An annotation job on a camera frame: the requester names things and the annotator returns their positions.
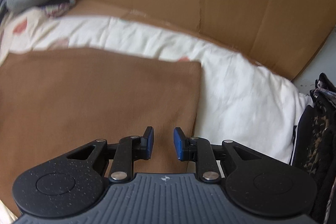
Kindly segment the brown printed t-shirt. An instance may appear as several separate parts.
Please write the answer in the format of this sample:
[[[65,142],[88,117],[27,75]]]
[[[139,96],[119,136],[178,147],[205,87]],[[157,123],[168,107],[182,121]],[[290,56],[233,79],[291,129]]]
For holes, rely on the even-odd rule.
[[[14,180],[96,139],[117,143],[154,128],[137,172],[182,173],[173,131],[194,130],[198,62],[168,62],[93,48],[9,54],[1,65],[1,201],[15,214]]]

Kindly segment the floral patterned folded cloth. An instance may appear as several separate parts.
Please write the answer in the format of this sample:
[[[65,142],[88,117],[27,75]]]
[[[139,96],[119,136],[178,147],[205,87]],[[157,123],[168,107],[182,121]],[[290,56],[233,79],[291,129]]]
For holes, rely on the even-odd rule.
[[[57,18],[64,15],[66,12],[70,11],[72,7],[76,4],[76,0],[66,0],[60,4],[47,5],[42,7],[42,10],[50,18]]]

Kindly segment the cream bear print bedsheet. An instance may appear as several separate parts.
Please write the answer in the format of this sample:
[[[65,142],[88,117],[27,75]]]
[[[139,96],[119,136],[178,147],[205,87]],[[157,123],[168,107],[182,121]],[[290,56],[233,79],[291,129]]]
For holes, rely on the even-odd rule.
[[[294,127],[311,100],[286,78],[240,53],[180,32],[112,16],[52,19],[38,8],[9,15],[1,25],[1,65],[11,54],[93,48],[168,62],[198,62],[201,90],[192,135],[220,144],[232,139],[285,163]],[[15,215],[1,201],[1,223]]]

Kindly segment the black folded garment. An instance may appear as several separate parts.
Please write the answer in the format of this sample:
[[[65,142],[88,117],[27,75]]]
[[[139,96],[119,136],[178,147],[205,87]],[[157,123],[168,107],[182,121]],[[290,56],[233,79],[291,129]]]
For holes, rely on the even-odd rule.
[[[294,135],[290,164],[316,183],[309,216],[318,223],[335,223],[335,86],[325,73],[310,91],[313,104],[304,110]]]

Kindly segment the white curved board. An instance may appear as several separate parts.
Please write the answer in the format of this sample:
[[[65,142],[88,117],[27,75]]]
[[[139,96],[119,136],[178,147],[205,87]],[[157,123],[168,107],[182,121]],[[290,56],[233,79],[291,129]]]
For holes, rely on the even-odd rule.
[[[320,73],[325,73],[329,80],[335,83],[335,30],[332,30],[323,47],[293,83],[299,92],[307,94],[314,88]]]

